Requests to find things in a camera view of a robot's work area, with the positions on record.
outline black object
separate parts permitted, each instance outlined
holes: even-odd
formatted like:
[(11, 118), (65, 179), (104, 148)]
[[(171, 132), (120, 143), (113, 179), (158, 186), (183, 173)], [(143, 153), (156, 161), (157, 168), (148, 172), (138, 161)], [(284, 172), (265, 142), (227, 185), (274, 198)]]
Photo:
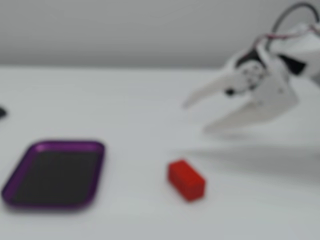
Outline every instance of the black object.
[(7, 111), (0, 107), (0, 118), (4, 118), (7, 115)]
[(265, 63), (262, 61), (262, 59), (260, 58), (259, 56), (259, 53), (257, 51), (257, 49), (252, 49), (248, 54), (246, 54), (245, 56), (243, 56), (242, 58), (240, 58), (235, 66), (237, 68), (239, 68), (242, 64), (245, 64), (246, 62), (249, 62), (249, 61), (257, 61), (259, 63), (261, 63), (261, 65), (266, 68), (266, 65)]
[(294, 75), (300, 75), (307, 66), (306, 63), (296, 60), (292, 57), (288, 57), (282, 54), (278, 56), (283, 60), (290, 72)]

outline red wooden block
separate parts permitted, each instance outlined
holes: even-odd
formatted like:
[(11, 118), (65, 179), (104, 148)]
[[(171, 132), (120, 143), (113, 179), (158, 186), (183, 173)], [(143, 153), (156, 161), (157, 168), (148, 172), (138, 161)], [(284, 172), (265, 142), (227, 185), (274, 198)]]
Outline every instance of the red wooden block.
[(168, 180), (188, 202), (205, 195), (206, 180), (184, 159), (169, 164)]

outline black cable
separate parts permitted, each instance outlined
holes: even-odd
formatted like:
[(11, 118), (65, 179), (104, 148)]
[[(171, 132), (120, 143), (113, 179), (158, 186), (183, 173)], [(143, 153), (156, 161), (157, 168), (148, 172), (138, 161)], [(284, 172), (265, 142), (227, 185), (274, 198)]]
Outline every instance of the black cable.
[[(311, 12), (314, 14), (314, 19), (317, 23), (320, 22), (320, 15), (319, 12), (317, 10), (317, 8), (315, 6), (313, 6), (311, 3), (308, 2), (298, 2), (294, 5), (292, 5), (291, 7), (289, 7), (287, 10), (285, 10), (280, 17), (276, 20), (275, 24), (272, 27), (272, 33), (276, 33), (281, 24), (283, 23), (283, 21), (295, 10), (300, 9), (300, 8), (307, 8), (309, 10), (311, 10)], [(268, 39), (267, 43), (266, 43), (266, 50), (269, 51), (271, 44), (273, 42), (273, 39)]]

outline white wall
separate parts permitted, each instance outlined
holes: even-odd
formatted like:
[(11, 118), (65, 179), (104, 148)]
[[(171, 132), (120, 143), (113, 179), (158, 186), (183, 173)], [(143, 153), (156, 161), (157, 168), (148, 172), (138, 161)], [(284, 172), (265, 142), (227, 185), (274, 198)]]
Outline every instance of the white wall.
[[(0, 64), (211, 67), (295, 2), (1, 0)], [(299, 10), (286, 25), (302, 20), (312, 16)]]

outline block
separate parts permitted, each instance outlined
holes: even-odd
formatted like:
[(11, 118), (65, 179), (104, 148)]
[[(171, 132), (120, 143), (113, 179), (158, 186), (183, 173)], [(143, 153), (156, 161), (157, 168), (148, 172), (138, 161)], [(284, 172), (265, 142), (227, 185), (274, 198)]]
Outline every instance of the block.
[(188, 202), (205, 195), (206, 180), (185, 159), (168, 165), (168, 180)]

